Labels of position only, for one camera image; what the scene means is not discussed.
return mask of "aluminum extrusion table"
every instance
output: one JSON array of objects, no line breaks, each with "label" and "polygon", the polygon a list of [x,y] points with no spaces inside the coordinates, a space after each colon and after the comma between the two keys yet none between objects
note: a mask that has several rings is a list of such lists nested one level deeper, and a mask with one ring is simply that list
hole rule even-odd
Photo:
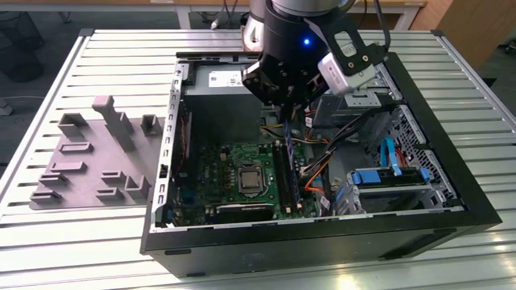
[{"label": "aluminum extrusion table", "polygon": [[[378,31],[364,31],[362,38],[382,42]],[[29,195],[58,141],[60,116],[80,112],[85,118],[100,118],[90,109],[93,95],[114,95],[114,105],[129,118],[162,117],[174,53],[241,50],[236,30],[97,30],[74,42],[0,180],[0,288],[513,289],[514,118],[444,37],[393,31],[390,49],[400,54],[502,224],[412,259],[178,280],[138,253],[144,207],[30,210]],[[309,254],[309,249],[300,254]]]}]

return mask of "black mesh trash can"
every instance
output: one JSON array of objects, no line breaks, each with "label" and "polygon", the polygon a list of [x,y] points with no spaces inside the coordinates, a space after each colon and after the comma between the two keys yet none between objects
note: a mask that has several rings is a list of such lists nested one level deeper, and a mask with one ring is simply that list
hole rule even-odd
[{"label": "black mesh trash can", "polygon": [[22,50],[0,33],[0,71],[17,83],[42,75],[42,65],[33,51]]},{"label": "black mesh trash can", "polygon": [[36,50],[44,44],[28,12],[0,11],[0,33],[21,50]]}]

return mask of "green circuit board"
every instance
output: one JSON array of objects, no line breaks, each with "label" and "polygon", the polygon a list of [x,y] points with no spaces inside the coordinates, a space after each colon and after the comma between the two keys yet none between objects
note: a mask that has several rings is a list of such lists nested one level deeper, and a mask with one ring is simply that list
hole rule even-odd
[{"label": "green circuit board", "polygon": [[[302,147],[294,147],[296,167],[305,165]],[[238,168],[260,168],[262,192],[245,196],[238,189]],[[280,209],[280,196],[276,185],[274,161],[270,144],[228,144],[202,147],[198,154],[197,184],[194,188],[182,188],[180,197],[189,207],[184,208],[188,225],[209,224],[205,220],[210,205],[228,203],[261,202],[274,206],[273,219],[309,218],[316,216],[313,198],[302,198],[301,209],[285,213]]]}]

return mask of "white label sticker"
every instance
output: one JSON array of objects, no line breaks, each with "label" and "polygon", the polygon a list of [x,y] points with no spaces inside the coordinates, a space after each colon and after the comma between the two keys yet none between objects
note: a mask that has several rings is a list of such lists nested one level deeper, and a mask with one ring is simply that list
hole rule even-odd
[{"label": "white label sticker", "polygon": [[328,198],[325,198],[324,196],[321,197],[321,205],[325,207],[326,210],[329,209],[329,201]]},{"label": "white label sticker", "polygon": [[209,87],[224,88],[228,86],[242,86],[238,71],[212,71],[209,73]]},{"label": "white label sticker", "polygon": [[312,128],[312,118],[305,117],[305,124],[308,128]]}]

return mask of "motherboard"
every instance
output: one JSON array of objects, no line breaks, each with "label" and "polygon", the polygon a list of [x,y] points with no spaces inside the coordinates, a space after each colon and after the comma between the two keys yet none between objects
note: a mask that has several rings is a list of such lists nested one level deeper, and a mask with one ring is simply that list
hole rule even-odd
[{"label": "motherboard", "polygon": [[[198,151],[196,184],[178,189],[180,225],[269,221],[316,217],[312,193],[289,184],[286,146],[225,144]],[[302,146],[294,146],[294,174],[305,165]],[[290,188],[301,191],[296,199]]]}]

